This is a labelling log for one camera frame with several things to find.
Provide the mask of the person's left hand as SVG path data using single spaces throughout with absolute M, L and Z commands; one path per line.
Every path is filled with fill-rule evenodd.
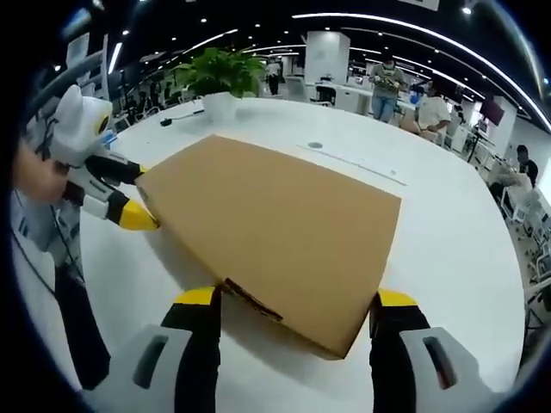
M 23 140 L 19 142 L 12 172 L 14 187 L 30 199 L 49 205 L 62 199 L 66 174 L 51 159 L 41 160 Z

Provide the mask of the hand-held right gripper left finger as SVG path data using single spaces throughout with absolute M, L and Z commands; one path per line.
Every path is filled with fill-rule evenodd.
M 220 333 L 221 290 L 181 293 L 160 325 L 115 352 L 86 403 L 94 412 L 214 412 Z

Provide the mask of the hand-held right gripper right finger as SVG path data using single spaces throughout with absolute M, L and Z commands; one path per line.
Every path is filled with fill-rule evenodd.
M 407 294 L 378 290 L 369 336 L 374 412 L 481 412 L 491 404 L 476 358 L 430 326 Z

